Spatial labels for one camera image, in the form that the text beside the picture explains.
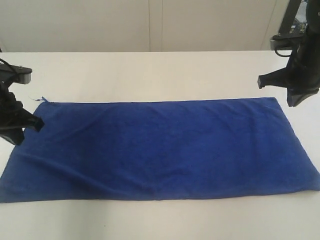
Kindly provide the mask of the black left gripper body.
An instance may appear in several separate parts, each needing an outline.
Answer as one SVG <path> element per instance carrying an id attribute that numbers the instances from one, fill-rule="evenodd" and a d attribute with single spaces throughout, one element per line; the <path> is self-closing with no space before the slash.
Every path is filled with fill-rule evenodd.
<path id="1" fill-rule="evenodd" d="M 0 129 L 13 130 L 25 128 L 20 114 L 23 104 L 16 99 L 3 82 L 0 83 Z"/>

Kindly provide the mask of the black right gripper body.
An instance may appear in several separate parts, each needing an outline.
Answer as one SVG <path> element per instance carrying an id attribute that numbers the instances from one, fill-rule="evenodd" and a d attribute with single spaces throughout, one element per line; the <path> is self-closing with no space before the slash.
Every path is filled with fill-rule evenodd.
<path id="1" fill-rule="evenodd" d="M 320 33 L 307 27 L 304 35 L 290 38 L 286 47 L 291 50 L 287 64 L 287 91 L 318 92 L 320 90 Z"/>

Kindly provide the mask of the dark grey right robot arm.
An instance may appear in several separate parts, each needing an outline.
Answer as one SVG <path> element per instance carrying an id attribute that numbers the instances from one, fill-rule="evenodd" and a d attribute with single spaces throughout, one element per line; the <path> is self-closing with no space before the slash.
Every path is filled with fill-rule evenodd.
<path id="1" fill-rule="evenodd" d="M 320 90 L 320 2 L 308 0 L 306 27 L 303 32 L 290 34 L 280 31 L 270 39 L 270 48 L 282 58 L 286 67 L 259 75 L 260 89 L 274 86 L 287 89 L 287 104 L 296 107 Z"/>

